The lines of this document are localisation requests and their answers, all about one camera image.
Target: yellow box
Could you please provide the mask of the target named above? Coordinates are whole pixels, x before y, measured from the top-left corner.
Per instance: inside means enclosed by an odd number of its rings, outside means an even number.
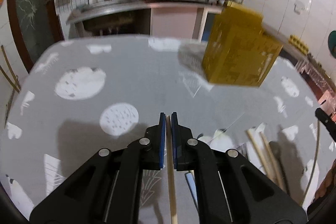
[[[235,7],[216,16],[202,62],[210,83],[261,85],[282,48],[263,34],[262,19]]]

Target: table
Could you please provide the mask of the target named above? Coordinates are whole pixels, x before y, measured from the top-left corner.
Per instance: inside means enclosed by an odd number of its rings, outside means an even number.
[[[245,131],[264,127],[278,140],[292,197],[311,173],[319,106],[293,65],[278,57],[259,88],[211,85],[205,43],[110,36],[57,43],[35,64],[0,138],[0,181],[27,218],[33,208],[100,148],[122,149],[176,111],[196,138],[225,151],[251,144]],[[217,136],[219,128],[228,128]],[[304,207],[335,159],[321,126],[320,154]],[[258,161],[251,160],[258,166]],[[175,172],[178,220],[198,215],[184,172]],[[170,223],[167,171],[144,171],[139,223]]]

